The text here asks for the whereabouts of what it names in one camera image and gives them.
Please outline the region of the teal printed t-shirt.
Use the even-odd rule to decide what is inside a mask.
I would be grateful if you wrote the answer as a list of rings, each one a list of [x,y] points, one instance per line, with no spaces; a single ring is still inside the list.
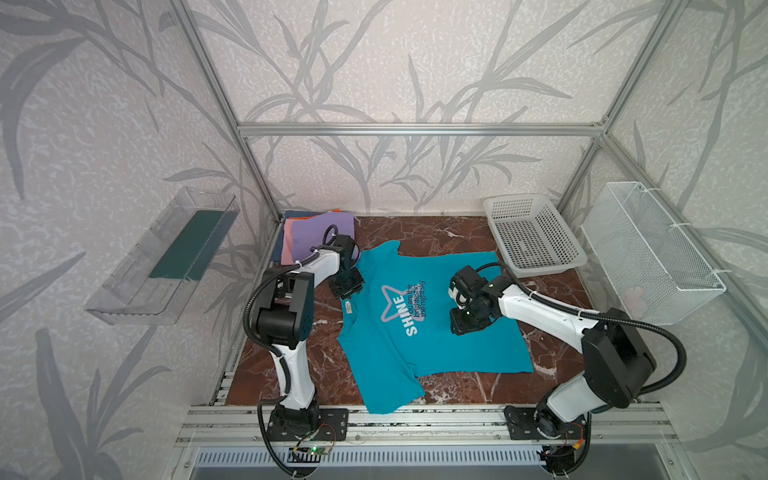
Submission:
[[[516,321],[501,318],[462,336],[450,329],[451,278],[463,267],[485,266],[483,277],[494,279],[494,252],[410,257],[399,247],[388,241],[363,251],[356,264],[363,288],[342,303],[338,342],[370,413],[390,414],[424,396],[425,376],[532,372]]]

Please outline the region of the white plastic laundry basket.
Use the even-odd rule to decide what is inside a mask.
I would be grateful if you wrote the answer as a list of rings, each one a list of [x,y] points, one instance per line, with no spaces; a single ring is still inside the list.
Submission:
[[[587,263],[582,245],[546,196],[491,197],[483,208],[501,256],[516,277],[556,275]]]

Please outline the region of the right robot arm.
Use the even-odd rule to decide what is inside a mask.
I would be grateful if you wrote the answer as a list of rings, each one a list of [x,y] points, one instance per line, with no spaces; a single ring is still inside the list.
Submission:
[[[450,280],[451,332],[475,333],[505,317],[531,325],[574,348],[583,357],[581,374],[557,386],[524,420],[546,438],[600,407],[625,408],[656,369],[656,361],[638,328],[626,319],[609,321],[533,291],[500,275],[487,280],[466,266]]]

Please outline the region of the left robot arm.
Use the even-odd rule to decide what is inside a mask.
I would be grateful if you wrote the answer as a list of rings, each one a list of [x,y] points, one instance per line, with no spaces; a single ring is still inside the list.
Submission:
[[[347,300],[364,280],[353,258],[357,245],[336,235],[292,264],[270,268],[246,303],[242,323],[247,337],[270,352],[278,373],[280,398],[271,421],[315,430],[320,424],[316,388],[309,373],[306,341],[314,322],[315,288],[327,282]]]

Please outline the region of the folded purple t-shirt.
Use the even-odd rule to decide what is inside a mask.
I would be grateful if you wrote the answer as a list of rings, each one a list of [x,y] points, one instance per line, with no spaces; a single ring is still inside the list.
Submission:
[[[296,220],[292,230],[294,262],[305,259],[311,254],[312,247],[325,242],[324,235],[330,225],[335,225],[339,234],[354,236],[355,220],[350,212],[327,212],[309,219]]]

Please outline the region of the folded pink t-shirt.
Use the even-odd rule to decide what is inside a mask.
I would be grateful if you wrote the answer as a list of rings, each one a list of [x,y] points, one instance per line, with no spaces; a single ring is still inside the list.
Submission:
[[[283,224],[283,240],[282,240],[282,249],[281,249],[281,255],[280,255],[280,264],[281,265],[290,265],[294,263],[293,258],[293,225],[296,222],[295,218],[288,218],[285,220]]]

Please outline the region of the folded dark blue t-shirt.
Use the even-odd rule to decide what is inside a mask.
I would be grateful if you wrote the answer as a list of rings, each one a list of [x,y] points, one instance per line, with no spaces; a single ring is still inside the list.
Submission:
[[[291,220],[291,219],[304,220],[304,219],[312,218],[317,215],[320,215],[320,212],[300,211],[300,210],[289,210],[283,214],[283,220],[278,226],[277,237],[276,237],[275,244],[271,254],[272,263],[279,264],[281,262],[283,243],[284,243],[284,223],[287,220]]]

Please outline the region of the green circuit board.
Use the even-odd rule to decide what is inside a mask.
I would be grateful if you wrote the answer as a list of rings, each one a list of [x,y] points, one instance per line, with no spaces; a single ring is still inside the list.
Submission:
[[[306,461],[309,457],[329,455],[332,452],[334,446],[334,443],[311,445],[297,444],[291,450],[291,454],[293,457],[296,457],[301,461]]]

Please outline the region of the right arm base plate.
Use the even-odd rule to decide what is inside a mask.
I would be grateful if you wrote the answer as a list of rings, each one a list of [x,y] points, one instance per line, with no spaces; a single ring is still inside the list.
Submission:
[[[566,422],[547,408],[507,405],[503,415],[512,440],[578,441],[590,425],[583,415]]]

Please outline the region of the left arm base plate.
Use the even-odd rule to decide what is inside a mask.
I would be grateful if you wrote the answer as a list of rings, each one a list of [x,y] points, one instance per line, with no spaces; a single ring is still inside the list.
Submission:
[[[309,437],[320,441],[343,441],[349,424],[346,408],[292,410],[278,406],[270,414],[267,438],[270,441],[298,441]]]

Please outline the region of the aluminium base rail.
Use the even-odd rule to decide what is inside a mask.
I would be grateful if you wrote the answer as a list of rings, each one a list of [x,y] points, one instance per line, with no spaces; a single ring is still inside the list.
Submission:
[[[501,404],[408,405],[388,415],[372,415],[350,405],[341,446],[545,444],[550,440],[512,440]],[[594,444],[675,444],[679,437],[658,403],[633,404],[597,414],[591,421]],[[261,446],[254,407],[193,407],[174,442],[176,447]]]

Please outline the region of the aluminium frame crossbar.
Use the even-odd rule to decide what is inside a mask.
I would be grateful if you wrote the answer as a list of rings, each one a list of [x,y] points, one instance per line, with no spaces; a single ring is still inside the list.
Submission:
[[[596,137],[600,124],[589,123],[243,123],[243,137],[262,136],[555,136]]]

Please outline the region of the clear plastic wall bin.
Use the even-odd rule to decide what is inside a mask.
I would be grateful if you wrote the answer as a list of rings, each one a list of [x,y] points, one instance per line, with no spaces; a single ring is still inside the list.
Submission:
[[[239,213],[233,194],[181,188],[85,311],[113,326],[177,323]]]

